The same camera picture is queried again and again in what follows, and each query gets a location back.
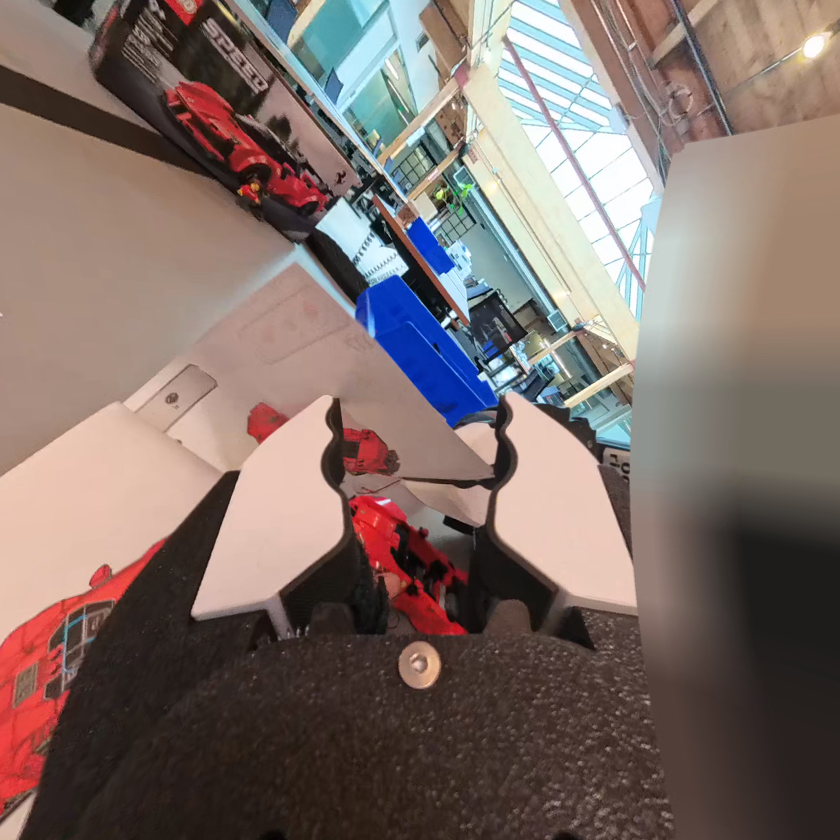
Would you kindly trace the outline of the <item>red lego car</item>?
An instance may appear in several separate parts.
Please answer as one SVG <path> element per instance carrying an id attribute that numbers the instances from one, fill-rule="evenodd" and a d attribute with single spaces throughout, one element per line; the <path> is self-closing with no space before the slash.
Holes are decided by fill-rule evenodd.
<path id="1" fill-rule="evenodd" d="M 469 560 L 455 560 L 393 500 L 350 499 L 353 528 L 376 583 L 385 585 L 388 634 L 478 635 L 486 615 L 469 585 Z"/>

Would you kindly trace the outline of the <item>small blue storage bin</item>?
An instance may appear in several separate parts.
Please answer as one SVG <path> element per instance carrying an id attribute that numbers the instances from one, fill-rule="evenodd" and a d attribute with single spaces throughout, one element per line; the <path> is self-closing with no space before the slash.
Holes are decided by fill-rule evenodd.
<path id="1" fill-rule="evenodd" d="M 421 217 L 406 227 L 406 236 L 436 274 L 444 275 L 455 269 L 454 261 Z"/>

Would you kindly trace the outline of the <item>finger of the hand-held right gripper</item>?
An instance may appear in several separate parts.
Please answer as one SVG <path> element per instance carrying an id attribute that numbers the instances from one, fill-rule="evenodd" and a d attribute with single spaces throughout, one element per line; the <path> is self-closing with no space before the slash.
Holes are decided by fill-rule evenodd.
<path id="1" fill-rule="evenodd" d="M 498 441 L 496 429 L 492 425 L 463 425 L 455 429 L 455 434 L 480 458 L 490 470 L 487 478 L 460 477 L 456 482 L 498 482 L 496 457 Z"/>
<path id="2" fill-rule="evenodd" d="M 471 527 L 487 521 L 490 490 L 479 485 L 459 487 L 451 483 L 402 482 L 405 489 L 426 507 Z"/>

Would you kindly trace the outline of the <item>black quilted pad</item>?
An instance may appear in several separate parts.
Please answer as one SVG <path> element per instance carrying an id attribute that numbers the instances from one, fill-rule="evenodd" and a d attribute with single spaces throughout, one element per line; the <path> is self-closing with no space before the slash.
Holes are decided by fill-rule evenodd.
<path id="1" fill-rule="evenodd" d="M 328 235 L 315 229 L 307 238 L 307 245 L 342 293 L 354 304 L 368 290 L 369 283 L 357 269 L 351 257 Z"/>

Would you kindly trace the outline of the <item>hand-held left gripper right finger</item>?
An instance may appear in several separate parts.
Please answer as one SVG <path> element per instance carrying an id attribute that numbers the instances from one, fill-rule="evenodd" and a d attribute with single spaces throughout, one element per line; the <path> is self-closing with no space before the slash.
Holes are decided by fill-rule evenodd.
<path id="1" fill-rule="evenodd" d="M 595 444 L 571 427 L 517 393 L 500 399 L 487 536 L 517 582 L 537 585 L 518 596 L 533 616 L 566 606 L 636 616 L 634 562 Z"/>

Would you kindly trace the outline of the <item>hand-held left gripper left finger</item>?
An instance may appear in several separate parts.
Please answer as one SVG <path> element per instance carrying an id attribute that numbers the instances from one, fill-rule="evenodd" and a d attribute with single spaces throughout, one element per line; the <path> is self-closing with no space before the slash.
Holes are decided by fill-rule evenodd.
<path id="1" fill-rule="evenodd" d="M 246 459 L 191 616 L 263 611 L 279 637 L 350 596 L 350 507 L 341 490 L 340 400 L 324 395 Z"/>

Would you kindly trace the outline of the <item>lego instruction booklet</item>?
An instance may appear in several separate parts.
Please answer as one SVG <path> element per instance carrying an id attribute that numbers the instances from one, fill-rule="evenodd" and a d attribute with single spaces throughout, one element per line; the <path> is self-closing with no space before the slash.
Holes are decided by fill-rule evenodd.
<path id="1" fill-rule="evenodd" d="M 124 402 L 81 420 L 2 475 L 2 838 L 17 838 L 72 672 L 65 635 L 84 596 L 115 601 L 123 570 L 175 530 L 256 448 L 249 415 L 293 417 L 321 396 L 395 450 L 392 477 L 349 476 L 373 491 L 402 476 L 484 478 L 455 434 L 310 258 L 288 257 L 257 290 Z"/>

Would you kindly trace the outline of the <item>lego set cardboard box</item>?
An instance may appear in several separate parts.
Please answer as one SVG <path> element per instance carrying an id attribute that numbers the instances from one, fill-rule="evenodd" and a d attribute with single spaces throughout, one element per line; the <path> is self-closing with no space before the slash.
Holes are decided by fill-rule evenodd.
<path id="1" fill-rule="evenodd" d="M 362 185 L 224 2 L 114 2 L 89 59 L 106 89 L 294 242 Z"/>

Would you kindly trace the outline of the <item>blue plastic storage bin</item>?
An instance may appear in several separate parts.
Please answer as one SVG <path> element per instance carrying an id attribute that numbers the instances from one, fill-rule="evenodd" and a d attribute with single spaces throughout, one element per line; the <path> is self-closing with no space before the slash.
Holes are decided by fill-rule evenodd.
<path id="1" fill-rule="evenodd" d="M 355 317 L 449 426 L 497 407 L 475 362 L 400 277 L 364 290 Z"/>

